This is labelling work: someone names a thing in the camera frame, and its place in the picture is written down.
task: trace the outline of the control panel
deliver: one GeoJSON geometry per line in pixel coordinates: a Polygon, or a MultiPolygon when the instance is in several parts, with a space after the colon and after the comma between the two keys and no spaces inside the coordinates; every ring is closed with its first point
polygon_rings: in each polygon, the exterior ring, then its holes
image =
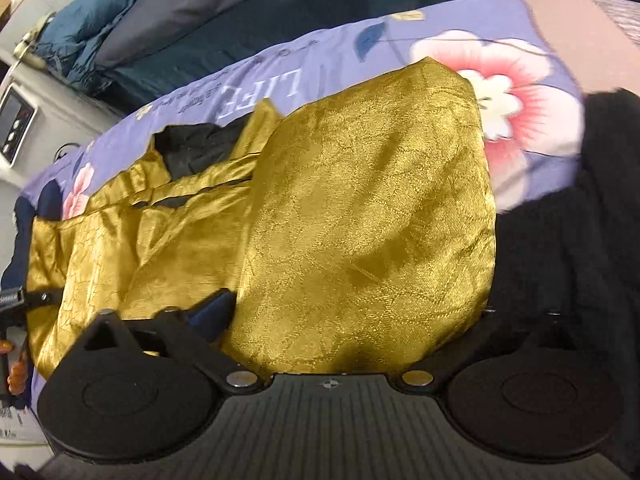
{"type": "Polygon", "coordinates": [[[10,87],[0,105],[0,146],[2,156],[12,166],[37,108],[10,87]]]}

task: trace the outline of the black cloth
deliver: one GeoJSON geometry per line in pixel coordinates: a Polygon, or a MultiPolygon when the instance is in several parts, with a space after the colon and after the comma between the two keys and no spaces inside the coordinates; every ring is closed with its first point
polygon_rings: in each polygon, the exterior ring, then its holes
{"type": "Polygon", "coordinates": [[[624,399],[607,455],[640,468],[640,99],[585,100],[575,185],[496,221],[489,304],[514,316],[559,309],[573,343],[603,366],[624,399]]]}
{"type": "Polygon", "coordinates": [[[168,126],[154,137],[172,180],[201,173],[211,164],[226,160],[252,114],[226,126],[182,124],[168,126]]]}

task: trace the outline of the gold satin cover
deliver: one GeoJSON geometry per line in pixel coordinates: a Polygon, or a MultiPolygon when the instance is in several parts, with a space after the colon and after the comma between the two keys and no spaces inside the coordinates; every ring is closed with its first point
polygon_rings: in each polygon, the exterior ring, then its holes
{"type": "Polygon", "coordinates": [[[284,119],[262,102],[228,161],[171,183],[150,148],[82,216],[35,221],[28,289],[65,293],[28,314],[31,352],[48,377],[100,309],[227,286],[222,349],[257,372],[394,373],[478,318],[494,222],[473,89],[433,60],[284,119]]]}

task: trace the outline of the navy blue fabric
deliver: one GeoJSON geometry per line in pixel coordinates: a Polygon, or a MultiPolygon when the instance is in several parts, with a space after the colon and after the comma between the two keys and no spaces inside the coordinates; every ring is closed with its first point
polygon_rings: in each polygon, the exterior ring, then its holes
{"type": "Polygon", "coordinates": [[[49,71],[85,94],[109,85],[94,69],[102,42],[136,0],[75,0],[57,13],[34,51],[49,71]]]}
{"type": "MultiPolygon", "coordinates": [[[[62,190],[55,180],[47,183],[38,199],[38,206],[33,205],[23,196],[19,196],[14,206],[17,234],[15,235],[14,256],[11,263],[2,274],[2,290],[24,286],[29,272],[29,252],[31,247],[31,232],[33,219],[36,216],[47,220],[60,220],[62,216],[62,190]]],[[[18,320],[2,320],[6,326],[19,324],[18,320]]],[[[20,404],[31,403],[31,380],[33,378],[33,364],[29,362],[29,379],[23,394],[18,396],[20,404]]]]}
{"type": "Polygon", "coordinates": [[[108,97],[102,98],[128,112],[313,30],[444,1],[447,0],[245,0],[191,32],[156,42],[156,51],[146,52],[144,57],[105,69],[103,75],[115,84],[108,97]]]}
{"type": "Polygon", "coordinates": [[[235,311],[236,294],[220,290],[186,314],[187,324],[196,334],[213,343],[229,327],[235,311]]]}

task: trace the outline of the black plastic device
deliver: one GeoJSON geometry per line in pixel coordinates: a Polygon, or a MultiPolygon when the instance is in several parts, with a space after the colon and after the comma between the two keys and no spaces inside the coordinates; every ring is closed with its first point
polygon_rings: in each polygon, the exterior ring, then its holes
{"type": "Polygon", "coordinates": [[[12,165],[24,139],[35,108],[15,90],[9,88],[0,106],[0,153],[12,165]]]}
{"type": "Polygon", "coordinates": [[[626,479],[601,453],[620,394],[559,316],[486,314],[398,377],[263,383],[208,344],[234,301],[223,290],[197,316],[98,315],[40,396],[58,453],[31,478],[626,479]]]}

